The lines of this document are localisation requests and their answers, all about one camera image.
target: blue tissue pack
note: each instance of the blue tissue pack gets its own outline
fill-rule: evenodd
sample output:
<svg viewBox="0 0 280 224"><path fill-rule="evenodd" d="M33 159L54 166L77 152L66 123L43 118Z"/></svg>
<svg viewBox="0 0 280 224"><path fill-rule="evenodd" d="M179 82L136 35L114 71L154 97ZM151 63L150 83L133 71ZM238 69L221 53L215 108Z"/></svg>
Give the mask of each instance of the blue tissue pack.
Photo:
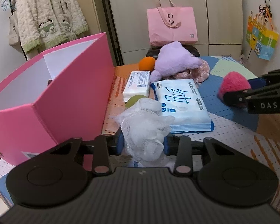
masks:
<svg viewBox="0 0 280 224"><path fill-rule="evenodd" d="M214 123L192 79L164 80L151 84L155 100L162 104L162 116L174 116L171 133L206 132Z"/></svg>

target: colorful tablecloth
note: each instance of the colorful tablecloth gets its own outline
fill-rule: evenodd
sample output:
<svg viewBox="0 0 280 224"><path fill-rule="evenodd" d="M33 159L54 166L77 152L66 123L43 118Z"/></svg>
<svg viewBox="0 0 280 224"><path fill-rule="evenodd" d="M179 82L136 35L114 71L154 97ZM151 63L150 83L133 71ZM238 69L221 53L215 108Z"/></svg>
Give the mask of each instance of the colorful tablecloth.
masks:
<svg viewBox="0 0 280 224"><path fill-rule="evenodd" d="M223 77L230 71L238 71L247 79L255 78L249 70L229 57L202 57L210 66L210 77L197 85L200 95L208 109L215 127L214 131L206 133L186 134L192 140L201 141L206 136L211 136L224 144L246 154L247 156L265 164L272 169L279 178L279 186L272 206L280 212L280 116L250 115L245 109L227 107L218 98L217 92ZM116 67L113 86L102 133L115 133L118 124L113 117L123 112L125 104L122 93L131 71L138 70L138 65L125 65ZM168 157L166 165L172 166L175 157ZM194 170L202 167L199 156L193 158ZM111 163L116 166L138 166L130 156L112 156ZM0 161L0 194L7 203L11 203L5 186L6 173L14 166Z"/></svg>

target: pink fluffy ball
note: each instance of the pink fluffy ball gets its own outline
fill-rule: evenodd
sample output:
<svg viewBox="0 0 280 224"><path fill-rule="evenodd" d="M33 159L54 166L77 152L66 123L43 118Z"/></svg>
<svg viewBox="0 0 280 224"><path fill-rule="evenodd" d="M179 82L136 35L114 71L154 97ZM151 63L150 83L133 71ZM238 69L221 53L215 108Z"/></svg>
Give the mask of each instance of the pink fluffy ball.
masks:
<svg viewBox="0 0 280 224"><path fill-rule="evenodd" d="M218 97L223 100L223 95L227 92L240 91L250 88L251 85L242 74L232 71L223 78L221 87L218 91Z"/></svg>

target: orange fruit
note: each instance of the orange fruit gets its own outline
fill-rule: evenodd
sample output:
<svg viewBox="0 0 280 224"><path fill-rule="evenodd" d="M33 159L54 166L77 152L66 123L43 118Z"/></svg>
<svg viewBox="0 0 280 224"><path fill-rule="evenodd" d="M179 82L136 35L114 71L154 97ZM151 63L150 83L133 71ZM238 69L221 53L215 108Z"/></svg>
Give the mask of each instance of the orange fruit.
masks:
<svg viewBox="0 0 280 224"><path fill-rule="evenodd" d="M144 57L139 61L139 71L150 71L155 69L155 58L151 56Z"/></svg>

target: ribbed black surface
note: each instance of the ribbed black surface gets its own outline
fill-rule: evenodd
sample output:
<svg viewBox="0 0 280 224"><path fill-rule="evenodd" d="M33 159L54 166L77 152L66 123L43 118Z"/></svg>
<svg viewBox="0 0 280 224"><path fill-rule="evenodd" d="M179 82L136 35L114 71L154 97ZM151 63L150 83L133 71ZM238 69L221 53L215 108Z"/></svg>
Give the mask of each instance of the ribbed black surface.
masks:
<svg viewBox="0 0 280 224"><path fill-rule="evenodd" d="M193 182L167 168L118 167L95 178L84 194L47 210L15 206L0 218L3 224L279 224L269 205L232 209L201 195Z"/></svg>

